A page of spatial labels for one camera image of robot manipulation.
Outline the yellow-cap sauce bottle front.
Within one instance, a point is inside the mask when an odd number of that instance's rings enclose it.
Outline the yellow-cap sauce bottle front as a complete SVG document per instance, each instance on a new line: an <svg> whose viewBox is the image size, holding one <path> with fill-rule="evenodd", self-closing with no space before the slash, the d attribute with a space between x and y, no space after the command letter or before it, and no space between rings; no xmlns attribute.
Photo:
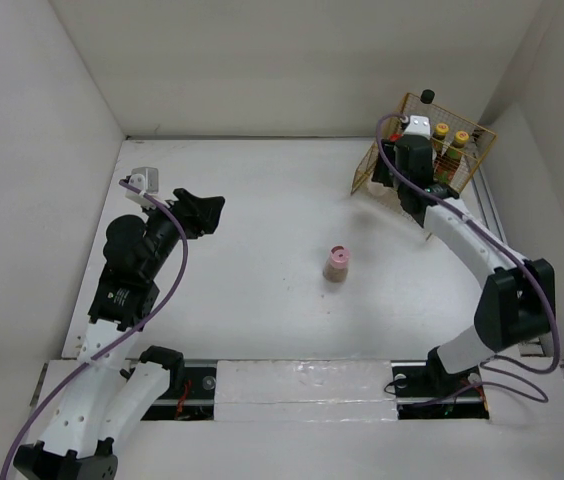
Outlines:
<svg viewBox="0 0 564 480"><path fill-rule="evenodd" d="M443 153L437 156L434 163L434 177L438 182L449 185L460 167L464 148L469 141L469 134L466 131L457 131L451 144Z"/></svg>

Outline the yellow-cap sauce bottle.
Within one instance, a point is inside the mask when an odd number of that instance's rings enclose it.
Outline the yellow-cap sauce bottle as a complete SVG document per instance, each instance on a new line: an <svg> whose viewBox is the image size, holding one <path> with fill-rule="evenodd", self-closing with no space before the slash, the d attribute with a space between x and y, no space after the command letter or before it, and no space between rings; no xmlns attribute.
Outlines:
<svg viewBox="0 0 564 480"><path fill-rule="evenodd" d="M437 155L440 155L443 151L445 145L445 139L447 134L449 133L449 125L440 122L435 125L431 134L431 141L433 145L433 149Z"/></svg>
<svg viewBox="0 0 564 480"><path fill-rule="evenodd" d="M451 144L443 153L437 156L434 163L434 177L438 182L449 185L460 167L464 148L469 141L469 134L466 131L457 131Z"/></svg>

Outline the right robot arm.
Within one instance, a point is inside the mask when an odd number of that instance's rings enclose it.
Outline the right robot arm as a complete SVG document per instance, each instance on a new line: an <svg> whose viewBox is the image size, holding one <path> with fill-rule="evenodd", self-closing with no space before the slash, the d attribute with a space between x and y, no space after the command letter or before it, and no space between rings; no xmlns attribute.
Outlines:
<svg viewBox="0 0 564 480"><path fill-rule="evenodd" d="M505 350L558 334L552 265L509 249L481 226L457 192L435 182L432 154L432 142L423 135L382 139L373 173L397 192L404 212L437 236L481 288L472 323L431 349L422 367L391 384L397 395L423 396L429 403L463 394L470 374L491 360L503 360Z"/></svg>

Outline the yellow-cap beige jar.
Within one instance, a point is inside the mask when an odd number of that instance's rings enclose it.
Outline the yellow-cap beige jar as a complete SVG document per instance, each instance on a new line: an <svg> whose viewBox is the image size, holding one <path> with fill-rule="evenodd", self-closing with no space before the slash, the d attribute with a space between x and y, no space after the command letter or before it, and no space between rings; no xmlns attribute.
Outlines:
<svg viewBox="0 0 564 480"><path fill-rule="evenodd" d="M376 182L368 182L367 188L369 193L375 197L383 196L390 191L389 187L386 187L383 184Z"/></svg>

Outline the tall black-cap glass bottle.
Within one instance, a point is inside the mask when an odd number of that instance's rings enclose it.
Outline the tall black-cap glass bottle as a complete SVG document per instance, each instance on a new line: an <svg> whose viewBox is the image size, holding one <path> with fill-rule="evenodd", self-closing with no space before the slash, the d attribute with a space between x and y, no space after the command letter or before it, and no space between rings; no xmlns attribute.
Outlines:
<svg viewBox="0 0 564 480"><path fill-rule="evenodd" d="M431 104L435 98L435 92L430 89L425 89L420 95L420 101L423 104Z"/></svg>

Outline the pink-cap spice jar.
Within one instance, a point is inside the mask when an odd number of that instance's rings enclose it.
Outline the pink-cap spice jar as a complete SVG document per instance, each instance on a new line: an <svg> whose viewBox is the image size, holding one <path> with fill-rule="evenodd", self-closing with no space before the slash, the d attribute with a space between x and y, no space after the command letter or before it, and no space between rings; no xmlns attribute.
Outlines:
<svg viewBox="0 0 564 480"><path fill-rule="evenodd" d="M323 277L332 283L342 283L346 280L349 271L350 251L348 248L337 245L331 248L323 268Z"/></svg>

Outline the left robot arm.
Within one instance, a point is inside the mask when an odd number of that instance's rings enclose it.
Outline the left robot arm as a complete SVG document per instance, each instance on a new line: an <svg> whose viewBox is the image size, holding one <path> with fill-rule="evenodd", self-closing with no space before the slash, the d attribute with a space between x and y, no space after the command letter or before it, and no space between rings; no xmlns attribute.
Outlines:
<svg viewBox="0 0 564 480"><path fill-rule="evenodd" d="M122 445L162 395L187 390L182 353L150 346L134 368L123 368L146 324L176 289L161 294L157 274L176 245L188 261L189 243L217 229L225 199L176 189L161 202L124 182L144 215L123 215L106 230L105 265L88 311L78 367L42 399L37 418L53 399L51 422L30 444L16 439L5 461L27 479L112 479Z"/></svg>

